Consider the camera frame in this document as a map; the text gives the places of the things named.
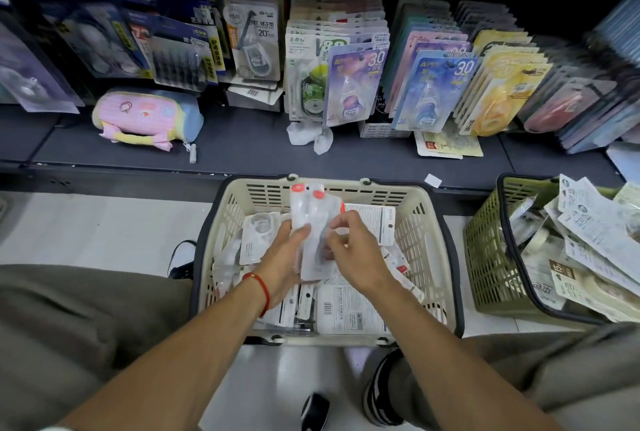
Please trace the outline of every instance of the right hand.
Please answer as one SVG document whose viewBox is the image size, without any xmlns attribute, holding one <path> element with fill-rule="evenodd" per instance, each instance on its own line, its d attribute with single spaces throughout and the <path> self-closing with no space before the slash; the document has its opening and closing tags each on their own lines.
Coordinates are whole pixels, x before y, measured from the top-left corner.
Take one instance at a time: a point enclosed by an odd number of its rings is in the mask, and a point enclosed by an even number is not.
<svg viewBox="0 0 640 431">
<path fill-rule="evenodd" d="M 364 225 L 358 212 L 349 210 L 329 222 L 330 229 L 338 227 L 348 227 L 349 234 L 340 236 L 330 230 L 326 242 L 340 273 L 351 286 L 369 298 L 376 290 L 395 281 L 382 257 L 378 241 Z"/>
</svg>

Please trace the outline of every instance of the beige shopping basket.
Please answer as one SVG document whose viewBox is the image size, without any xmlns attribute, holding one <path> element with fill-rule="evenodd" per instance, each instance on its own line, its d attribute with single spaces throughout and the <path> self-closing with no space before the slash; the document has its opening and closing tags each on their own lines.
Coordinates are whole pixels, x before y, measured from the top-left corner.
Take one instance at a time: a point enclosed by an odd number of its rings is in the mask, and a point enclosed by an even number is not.
<svg viewBox="0 0 640 431">
<path fill-rule="evenodd" d="M 329 193 L 344 202 L 396 207 L 396 242 L 403 250 L 411 270 L 408 278 L 427 295 L 426 311 L 457 336 L 464 331 L 460 296 L 460 269 L 456 249 L 444 219 L 434 209 L 426 185 L 377 182 L 363 179 L 323 180 L 289 175 L 281 178 L 233 176 L 221 185 L 209 215 L 204 221 L 194 266 L 190 315 L 203 311 L 213 302 L 212 265 L 214 248 L 220 249 L 242 226 L 245 216 L 256 212 L 289 211 L 292 184 L 320 182 Z M 394 345 L 389 336 L 300 334 L 286 330 L 252 330 L 245 343 L 268 345 Z"/>
</svg>

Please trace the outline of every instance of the person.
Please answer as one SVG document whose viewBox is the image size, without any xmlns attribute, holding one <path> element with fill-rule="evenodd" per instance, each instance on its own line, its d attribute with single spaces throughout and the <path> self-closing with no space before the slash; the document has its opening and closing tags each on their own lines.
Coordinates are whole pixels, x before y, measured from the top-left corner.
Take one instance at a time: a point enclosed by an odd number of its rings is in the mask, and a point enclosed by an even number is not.
<svg viewBox="0 0 640 431">
<path fill-rule="evenodd" d="M 348 236 L 330 231 L 327 242 L 340 272 L 371 301 L 400 347 L 365 389 L 363 408 L 374 424 L 637 429 L 636 325 L 460 340 L 390 275 L 356 212 L 330 223 L 338 227 L 348 227 Z M 308 226 L 292 232 L 284 222 L 255 276 L 188 322 L 185 281 L 2 266 L 0 428 L 196 429 L 253 322 L 300 282 L 293 266 L 308 233 Z"/>
</svg>

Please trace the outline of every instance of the shelf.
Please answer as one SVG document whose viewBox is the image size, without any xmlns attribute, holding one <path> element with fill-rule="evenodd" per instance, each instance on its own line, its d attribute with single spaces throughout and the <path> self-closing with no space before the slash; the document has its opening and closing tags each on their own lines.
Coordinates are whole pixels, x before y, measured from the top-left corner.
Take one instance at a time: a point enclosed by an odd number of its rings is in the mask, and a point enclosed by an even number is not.
<svg viewBox="0 0 640 431">
<path fill-rule="evenodd" d="M 316 155 L 313 144 L 292 146 L 284 113 L 212 106 L 203 109 L 205 124 L 196 140 L 198 161 L 189 163 L 176 142 L 171 152 L 148 146 L 111 143 L 92 125 L 88 112 L 65 116 L 33 158 L 37 164 L 201 173 L 215 178 L 233 174 L 287 175 L 359 180 L 378 178 L 421 182 L 432 173 L 443 187 L 492 190 L 495 179 L 512 171 L 497 137 L 481 141 L 484 157 L 464 160 L 420 157 L 412 137 L 361 139 L 356 125 L 333 130 L 333 145 Z"/>
<path fill-rule="evenodd" d="M 601 187 L 620 187 L 624 179 L 603 152 L 567 155 L 553 136 L 500 134 L 515 173 L 535 177 L 556 177 L 561 173 L 575 180 L 587 177 Z"/>
<path fill-rule="evenodd" d="M 59 118 L 58 113 L 28 113 L 19 105 L 0 105 L 0 168 L 26 163 Z"/>
</svg>

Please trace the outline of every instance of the forearm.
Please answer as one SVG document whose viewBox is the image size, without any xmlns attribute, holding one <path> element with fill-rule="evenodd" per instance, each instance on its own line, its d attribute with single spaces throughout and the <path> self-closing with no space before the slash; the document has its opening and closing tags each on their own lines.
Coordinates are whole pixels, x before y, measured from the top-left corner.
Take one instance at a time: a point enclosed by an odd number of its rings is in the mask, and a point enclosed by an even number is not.
<svg viewBox="0 0 640 431">
<path fill-rule="evenodd" d="M 265 304 L 253 278 L 142 355 L 62 420 L 74 431 L 192 431 Z"/>
<path fill-rule="evenodd" d="M 396 338 L 444 431 L 560 431 L 486 362 L 468 353 L 397 282 L 370 299 Z"/>
</svg>

